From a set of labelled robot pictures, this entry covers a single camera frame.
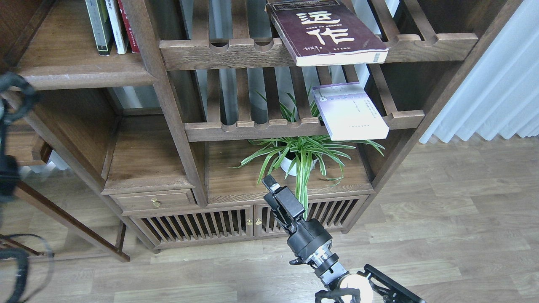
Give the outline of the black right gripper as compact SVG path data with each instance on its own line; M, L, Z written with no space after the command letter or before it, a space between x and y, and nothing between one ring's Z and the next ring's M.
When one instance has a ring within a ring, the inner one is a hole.
M316 220L304 220L305 208L288 186L281 186L272 175L262 179L268 189L264 200L280 226L287 232L287 244L295 255L289 263L324 263L332 257L332 237Z

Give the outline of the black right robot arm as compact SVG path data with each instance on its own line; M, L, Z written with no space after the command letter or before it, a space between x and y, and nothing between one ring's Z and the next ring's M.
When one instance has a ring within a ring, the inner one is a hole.
M329 299L335 303L371 303L374 295L385 303L422 303L423 299L375 267L366 264L364 271L351 274L331 252L332 236L317 219L304 219L304 207L287 186L281 186L271 175L263 178L268 189L265 201L275 220L288 234L287 244L295 255L291 265L307 264L325 288L316 292L315 301Z

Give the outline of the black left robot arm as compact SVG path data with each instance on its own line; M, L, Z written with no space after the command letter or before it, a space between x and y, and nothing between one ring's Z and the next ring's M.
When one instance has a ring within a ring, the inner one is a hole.
M27 115L33 108L33 105L40 100L40 97L35 89L22 76L13 72L6 72L1 75L0 86L1 92L6 92L9 88L16 87L19 88L24 95L21 107L15 112L9 112L7 109L7 100L4 98L1 100L1 202L8 202L12 200L15 187L21 180L19 166L17 165L15 157L7 155L5 152L8 127L13 122ZM12 295L7 298L6 302L26 303L48 284L48 280L45 280L39 288L30 293L26 298L23 298L29 273L29 253L22 248L10 247L1 250L1 259L13 259L17 264L16 280Z

